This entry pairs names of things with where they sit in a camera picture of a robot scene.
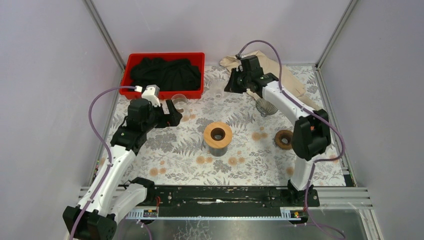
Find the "clear glass dripper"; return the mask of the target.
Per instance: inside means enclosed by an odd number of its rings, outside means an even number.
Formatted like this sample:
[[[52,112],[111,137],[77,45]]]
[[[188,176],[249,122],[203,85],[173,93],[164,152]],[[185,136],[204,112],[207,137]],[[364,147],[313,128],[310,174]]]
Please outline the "clear glass dripper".
[[[227,86],[226,81],[213,81],[209,85],[208,95],[214,99],[223,99],[228,96],[228,92],[225,91],[225,87]]]

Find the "light wooden ring holder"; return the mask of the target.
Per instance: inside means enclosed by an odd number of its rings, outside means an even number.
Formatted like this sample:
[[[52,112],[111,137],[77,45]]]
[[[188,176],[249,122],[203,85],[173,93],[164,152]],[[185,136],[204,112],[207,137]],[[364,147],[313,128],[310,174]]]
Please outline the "light wooden ring holder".
[[[213,149],[224,149],[228,147],[232,139],[233,131],[224,122],[212,122],[203,131],[204,142]]]

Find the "glass coffee carafe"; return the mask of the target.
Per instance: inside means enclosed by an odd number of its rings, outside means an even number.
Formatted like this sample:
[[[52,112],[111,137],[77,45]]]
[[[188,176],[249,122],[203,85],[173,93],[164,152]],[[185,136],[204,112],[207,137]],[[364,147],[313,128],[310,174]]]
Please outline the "glass coffee carafe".
[[[208,143],[207,146],[211,155],[215,157],[221,157],[227,153],[229,143],[212,142]]]

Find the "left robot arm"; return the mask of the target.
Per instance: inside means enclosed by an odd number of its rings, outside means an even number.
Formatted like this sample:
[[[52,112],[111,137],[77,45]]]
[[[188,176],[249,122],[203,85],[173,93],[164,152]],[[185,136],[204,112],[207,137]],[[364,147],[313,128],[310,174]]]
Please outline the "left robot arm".
[[[104,161],[89,190],[75,207],[67,206],[62,214],[71,240],[111,240],[118,224],[138,204],[148,206],[155,200],[154,182],[142,177],[130,181],[117,198],[114,192],[129,165],[147,141],[147,134],[155,128],[176,127],[182,114],[172,100],[154,106],[147,99],[130,101],[127,116],[118,127]]]

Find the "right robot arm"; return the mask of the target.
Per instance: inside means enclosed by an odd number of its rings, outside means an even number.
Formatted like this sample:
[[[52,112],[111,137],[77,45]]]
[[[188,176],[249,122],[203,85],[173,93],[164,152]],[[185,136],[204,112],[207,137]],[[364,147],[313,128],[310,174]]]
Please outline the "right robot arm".
[[[331,144],[328,113],[324,109],[314,110],[297,99],[277,76],[264,72],[255,55],[241,58],[240,65],[231,69],[224,90],[239,94],[250,90],[270,102],[292,123],[291,146],[296,162],[287,183],[286,198],[293,206],[301,205],[312,190],[314,161],[323,156]]]

